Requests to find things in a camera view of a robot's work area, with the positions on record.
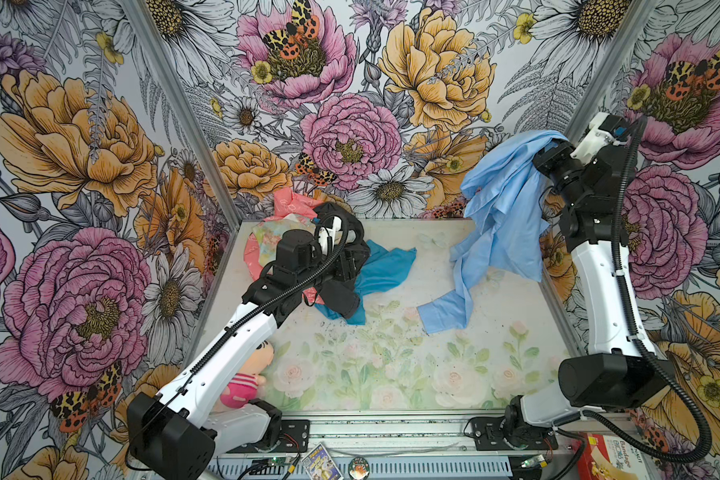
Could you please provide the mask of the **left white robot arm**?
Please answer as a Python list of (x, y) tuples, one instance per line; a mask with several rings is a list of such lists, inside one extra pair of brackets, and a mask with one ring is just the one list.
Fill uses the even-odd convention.
[(211, 461), (243, 446), (275, 447), (282, 413), (253, 399), (219, 411), (222, 394), (244, 363), (313, 288), (324, 304), (352, 316), (354, 281), (370, 256), (362, 226), (289, 230), (214, 340), (158, 393), (138, 394), (127, 409), (129, 453), (163, 479), (197, 479)]

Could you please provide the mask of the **light blue shirt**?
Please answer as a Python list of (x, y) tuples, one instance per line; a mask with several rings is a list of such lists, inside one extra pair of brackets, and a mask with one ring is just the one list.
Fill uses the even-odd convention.
[(474, 230), (450, 251), (454, 289), (417, 308), (429, 334), (467, 326), (473, 312), (471, 289), (495, 267), (534, 282), (542, 281), (539, 239), (549, 224), (540, 206), (546, 178), (533, 157), (566, 137), (553, 130), (532, 130), (494, 147), (464, 177), (464, 216)]

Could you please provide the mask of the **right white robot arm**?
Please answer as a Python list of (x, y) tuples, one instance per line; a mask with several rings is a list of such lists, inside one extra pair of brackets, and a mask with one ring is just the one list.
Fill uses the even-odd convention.
[(619, 222), (634, 176), (633, 132), (626, 119), (600, 112), (578, 145), (554, 141), (533, 158), (565, 202), (560, 227), (579, 275), (589, 340), (585, 355), (560, 364), (555, 383), (512, 399), (500, 425), (512, 447), (540, 442), (584, 410), (636, 408), (667, 384), (635, 344), (652, 347), (629, 278), (628, 234)]

